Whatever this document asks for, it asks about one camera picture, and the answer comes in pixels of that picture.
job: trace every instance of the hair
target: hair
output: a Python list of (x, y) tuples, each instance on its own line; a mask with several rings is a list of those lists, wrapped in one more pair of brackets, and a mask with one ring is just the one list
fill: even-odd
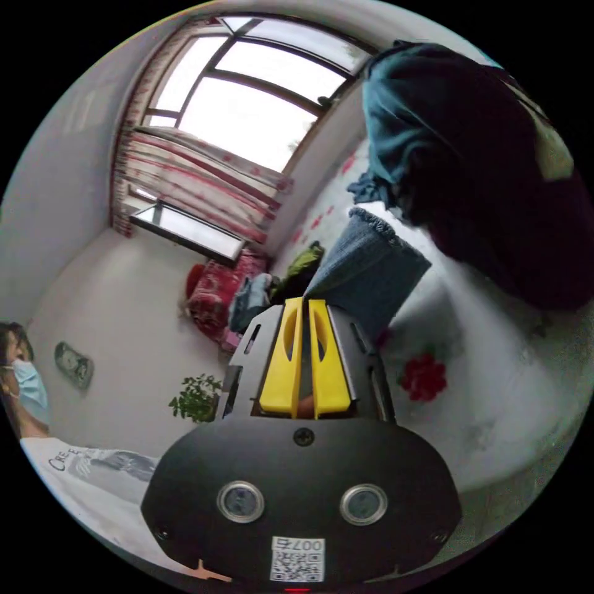
[[(0, 366), (8, 364), (7, 353), (9, 345), (9, 333), (15, 332), (12, 328), (12, 324), (5, 324), (0, 322)], [(6, 371), (0, 368), (0, 398), (2, 398), (2, 405), (8, 422), (11, 424), (11, 428), (18, 439), (20, 439), (20, 423), (17, 417), (17, 413), (14, 410), (14, 403), (12, 402), (12, 396), (4, 388), (4, 375)]]
[(29, 342), (29, 337), (27, 336), (27, 333), (25, 331), (25, 329), (18, 323), (16, 322), (11, 322), (9, 324), (10, 329), (12, 330), (12, 332), (14, 333), (14, 335), (17, 337), (17, 341), (20, 344), (25, 344), (25, 346), (27, 347), (27, 351), (29, 353), (29, 358), (31, 359), (31, 362), (34, 362), (35, 360), (35, 354), (33, 353), (33, 347), (31, 346), (31, 343)]
[(8, 354), (9, 334), (11, 332), (14, 332), (14, 330), (10, 324), (0, 322), (0, 367), (8, 365), (6, 355)]

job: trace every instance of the window frame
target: window frame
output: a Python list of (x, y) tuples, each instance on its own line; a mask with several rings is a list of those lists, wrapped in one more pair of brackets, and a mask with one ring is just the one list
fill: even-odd
[[(237, 239), (238, 247), (236, 248), (233, 255), (228, 257), (224, 254), (221, 254), (213, 249), (210, 249), (210, 248), (204, 246), (203, 244), (201, 244), (198, 241), (193, 241), (187, 237), (184, 237), (183, 235), (175, 233), (174, 231), (165, 229), (164, 227), (160, 226), (159, 223), (155, 223), (154, 221), (152, 221), (152, 222), (146, 221), (143, 218), (141, 218), (141, 215), (143, 215), (145, 212), (147, 212), (148, 210), (151, 210), (151, 209), (155, 209), (155, 213), (159, 213), (159, 214), (160, 214), (160, 211), (170, 210), (172, 212), (175, 212), (179, 215), (184, 216), (185, 218), (187, 218), (190, 221), (195, 221), (201, 225), (211, 227), (211, 229), (214, 229), (214, 230), (218, 231), (219, 233), (222, 233), (223, 235), (227, 235), (229, 237), (232, 237), (233, 239)], [(172, 241), (184, 248), (190, 249), (193, 252), (196, 252), (198, 254), (201, 254), (202, 256), (205, 256), (209, 260), (213, 260), (214, 262), (217, 262), (217, 263), (221, 264), (222, 266), (225, 266), (225, 267), (231, 268), (231, 269), (235, 268), (235, 266), (239, 260), (239, 257), (241, 255), (242, 250), (245, 248), (245, 246), (248, 243), (248, 241), (245, 238), (240, 237), (236, 233), (227, 231), (223, 227), (215, 225), (214, 223), (210, 223), (206, 219), (191, 215), (190, 213), (184, 211), (183, 209), (179, 209), (179, 208), (172, 206), (170, 204), (167, 204), (166, 202), (163, 202), (162, 200), (159, 200), (159, 199), (148, 204), (148, 206), (145, 209), (138, 210), (134, 214), (130, 215), (130, 223), (132, 225), (135, 225), (137, 227), (145, 229), (146, 231), (155, 233), (155, 235), (159, 235), (159, 237), (167, 239), (168, 241)]]
[[(311, 22), (306, 19), (293, 17), (289, 15), (250, 11), (225, 11), (217, 13), (216, 15), (214, 15), (214, 17), (217, 18), (220, 21), (221, 25), (227, 29), (228, 35), (225, 35), (221, 32), (209, 33), (208, 28), (206, 28), (203, 33), (199, 33), (197, 35), (193, 35), (192, 37), (190, 37), (187, 40), (187, 42), (185, 42), (185, 44), (177, 52), (175, 52), (175, 54), (168, 61), (166, 67), (163, 69), (161, 76), (157, 80), (157, 84), (153, 88), (153, 91), (147, 104), (148, 107), (145, 109), (144, 114), (142, 116), (142, 122), (144, 125), (149, 126), (150, 118), (152, 116), (175, 118), (175, 124), (173, 127), (179, 128), (179, 125), (181, 124), (181, 121), (186, 113), (190, 101), (192, 100), (192, 97), (194, 96), (200, 83), (205, 78), (225, 80), (227, 82), (232, 82), (234, 84), (240, 84), (255, 88), (265, 93), (269, 93), (274, 97), (278, 97), (279, 99), (288, 101), (289, 103), (292, 103), (293, 105), (296, 105), (301, 109), (308, 111), (309, 113), (316, 116), (314, 124), (305, 133), (305, 136), (299, 142), (297, 148), (291, 155), (291, 158), (283, 168), (283, 171), (280, 172), (286, 173), (294, 167), (295, 161), (300, 156), (300, 148), (312, 137), (313, 134), (316, 133), (317, 128), (324, 119), (324, 116), (330, 111), (330, 109), (333, 107), (336, 101), (339, 100), (342, 96), (344, 96), (344, 94), (346, 94), (347, 91), (349, 91), (349, 89), (351, 89), (352, 86), (354, 86), (354, 84), (357, 83), (357, 81), (360, 79), (361, 73), (364, 71), (365, 64), (362, 64), (355, 72), (350, 72), (345, 68), (342, 68), (338, 64), (334, 64), (333, 62), (328, 61), (321, 56), (312, 54), (306, 50), (283, 44), (280, 41), (246, 37), (245, 35), (249, 33), (252, 29), (256, 28), (262, 21), (267, 19), (274, 19), (293, 23), (295, 25), (301, 25), (304, 27), (308, 27), (310, 29), (318, 30), (328, 35), (332, 35), (334, 38), (339, 39), (340, 41), (344, 41), (345, 43), (349, 43), (354, 47), (357, 47), (358, 49), (368, 53), (371, 57), (374, 57), (378, 52), (380, 52), (380, 48), (370, 45), (369, 43), (366, 43), (364, 41), (355, 39), (327, 25), (322, 25), (319, 23)], [(229, 27), (226, 24), (226, 17), (250, 17), (252, 20), (245, 23), (239, 29), (237, 29), (237, 31), (234, 32), (231, 29), (231, 27)], [(211, 56), (209, 61), (206, 63), (206, 66), (202, 69), (202, 72), (200, 72), (200, 74), (196, 77), (196, 80), (190, 87), (190, 90), (188, 91), (188, 94), (184, 99), (184, 103), (182, 104), (180, 110), (170, 111), (157, 109), (157, 101), (161, 95), (162, 90), (165, 88), (165, 85), (167, 84), (171, 74), (173, 73), (175, 67), (179, 64), (180, 60), (182, 60), (182, 58), (186, 55), (186, 52), (189, 51), (189, 48), (192, 46), (192, 44), (197, 39), (203, 37), (226, 37), (226, 40), (223, 42), (221, 47), (219, 47), (219, 49)], [(240, 74), (237, 72), (218, 70), (217, 64), (223, 59), (226, 53), (233, 47), (233, 45), (237, 41), (241, 41), (242, 43), (253, 43), (257, 45), (263, 45), (277, 50), (280, 49), (282, 51), (289, 52), (304, 59), (308, 59), (315, 64), (324, 66), (328, 70), (331, 70), (336, 74), (344, 76), (345, 80), (340, 86), (338, 86), (338, 88), (334, 91), (332, 96), (327, 98), (327, 101), (324, 101), (320, 104), (306, 97), (303, 97), (298, 93), (290, 91), (285, 87), (275, 85), (266, 80), (259, 79), (257, 77), (251, 77), (245, 74)]]

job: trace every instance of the dark red cloth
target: dark red cloth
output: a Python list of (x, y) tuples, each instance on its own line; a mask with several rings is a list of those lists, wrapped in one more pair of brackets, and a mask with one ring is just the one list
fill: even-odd
[(255, 277), (266, 268), (266, 258), (249, 249), (242, 252), (234, 269), (209, 262), (187, 304), (197, 328), (220, 345), (235, 293), (246, 277)]
[(203, 271), (204, 264), (196, 264), (192, 267), (192, 270), (190, 270), (186, 280), (186, 299), (189, 299), (192, 296)]

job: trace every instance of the window pane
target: window pane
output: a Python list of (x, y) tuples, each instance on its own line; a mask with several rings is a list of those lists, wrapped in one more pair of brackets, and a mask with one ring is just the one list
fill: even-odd
[(227, 37), (224, 36), (199, 37), (191, 43), (191, 47), (165, 84), (157, 101), (158, 110), (179, 111), (181, 109), (198, 75), (226, 39)]
[(148, 122), (149, 126), (159, 126), (161, 128), (173, 128), (175, 118), (164, 118), (163, 116), (152, 116)]
[(370, 55), (356, 46), (316, 29), (282, 20), (267, 19), (256, 25), (246, 37), (280, 41), (316, 54), (349, 72), (361, 67)]
[(330, 97), (345, 77), (287, 51), (238, 41), (217, 64), (217, 69), (247, 74), (317, 101)]
[(180, 130), (282, 171), (316, 116), (278, 97), (226, 80), (204, 79)]
[(166, 206), (159, 210), (152, 207), (136, 216), (227, 258), (234, 258), (242, 244), (241, 239), (187, 217), (181, 212), (170, 210)]
[(225, 23), (229, 26), (231, 31), (237, 31), (243, 27), (243, 25), (249, 23), (253, 17), (227, 17), (223, 19)]

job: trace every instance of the screw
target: screw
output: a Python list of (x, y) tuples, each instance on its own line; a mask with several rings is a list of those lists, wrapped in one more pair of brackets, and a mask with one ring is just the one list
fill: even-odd
[(169, 530), (167, 530), (166, 528), (157, 528), (155, 530), (155, 536), (159, 540), (169, 540), (170, 533)]
[(435, 543), (439, 543), (440, 545), (443, 545), (447, 539), (448, 533), (445, 530), (437, 530), (431, 535), (431, 540), (433, 540)]
[(301, 447), (310, 446), (315, 439), (314, 432), (307, 427), (302, 427), (301, 429), (297, 429), (293, 434), (293, 441)]

